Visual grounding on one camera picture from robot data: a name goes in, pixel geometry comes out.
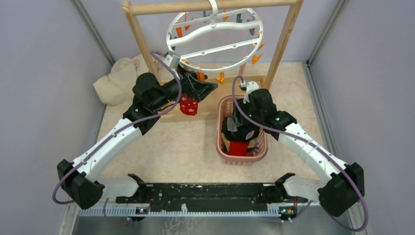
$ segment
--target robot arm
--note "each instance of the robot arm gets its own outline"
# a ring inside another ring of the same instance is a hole
[[[217,84],[196,80],[196,74],[180,67],[179,60],[178,55],[170,52],[164,63],[172,68],[180,79],[183,94],[200,102],[217,88]],[[154,115],[177,99],[179,87],[174,79],[161,85],[153,74],[144,73],[138,77],[133,92],[133,104],[104,138],[75,158],[73,162],[62,160],[57,166],[61,181],[72,171],[62,182],[61,188],[82,209],[90,208],[101,198],[130,197],[137,191],[138,184],[131,177],[99,178],[99,176],[124,148],[145,135],[154,126],[160,119]]]
[[[317,151],[317,148],[329,155],[352,178],[364,196],[363,169],[357,163],[348,165],[324,149],[303,130],[293,116],[286,111],[277,110],[267,89],[259,89],[255,82],[242,83],[241,88],[247,91],[244,103],[248,102],[250,105],[248,109],[246,107],[245,109],[254,121],[307,140],[303,142],[295,137],[265,130],[277,141],[291,148],[319,177],[319,180],[314,180],[287,173],[276,181],[276,187],[282,198],[299,196],[319,202],[327,212],[334,216],[340,216],[359,201],[356,192],[344,175],[321,152]]]

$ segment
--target red cloth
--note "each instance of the red cloth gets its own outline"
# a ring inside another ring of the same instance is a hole
[[[249,141],[248,142],[230,141],[228,155],[245,156],[248,146],[249,146]]]
[[[194,116],[197,114],[198,103],[194,99],[190,99],[186,94],[182,94],[180,100],[180,111],[186,115]]]

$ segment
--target plastic laundry basket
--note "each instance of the plastic laundry basket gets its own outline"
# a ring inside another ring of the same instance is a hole
[[[237,95],[237,98],[243,98],[242,95]],[[268,152],[267,136],[262,130],[259,130],[259,135],[257,137],[259,151],[254,153],[253,156],[232,156],[224,153],[222,151],[225,143],[221,137],[222,133],[222,121],[224,118],[231,116],[233,112],[233,98],[232,95],[224,97],[219,102],[219,111],[218,111],[218,133],[216,138],[216,150],[221,158],[225,160],[226,164],[230,165],[252,165],[254,162],[258,162],[265,157]]]

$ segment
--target beige towel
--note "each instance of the beige towel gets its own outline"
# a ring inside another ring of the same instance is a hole
[[[154,58],[153,61],[160,70],[162,65]],[[142,54],[133,59],[121,58],[111,68],[111,73],[98,79],[93,87],[104,104],[131,105],[134,97],[133,86],[138,76],[145,72],[148,72],[148,68]]]

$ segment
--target wooden drying rack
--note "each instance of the wooden drying rack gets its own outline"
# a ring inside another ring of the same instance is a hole
[[[240,9],[240,8],[254,8],[267,6],[289,6],[287,16],[285,18],[284,26],[275,49],[270,68],[265,75],[244,76],[246,80],[253,80],[258,82],[260,87],[269,88],[277,72],[278,65],[281,61],[282,54],[287,46],[291,31],[293,30],[297,16],[300,12],[303,0],[216,0],[218,10],[223,9]],[[131,31],[137,41],[138,47],[141,50],[143,58],[147,64],[150,73],[153,73],[159,82],[161,78],[158,76],[157,67],[153,62],[150,50],[147,45],[144,33],[138,22],[139,15],[165,14],[165,13],[180,13],[192,11],[208,11],[212,10],[209,1],[190,1],[190,2],[171,2],[171,3],[157,3],[132,5],[130,1],[125,1],[122,5],[124,14],[127,18]],[[187,116],[182,114],[179,107],[176,107],[167,115],[161,118],[163,122],[169,121],[189,121],[189,120],[206,120],[216,119],[218,116],[219,101],[231,94],[231,86],[234,77],[225,78],[224,84],[219,84],[219,87],[213,91],[205,100],[199,104],[198,114],[196,116]],[[215,78],[209,78],[206,81],[215,82]]]

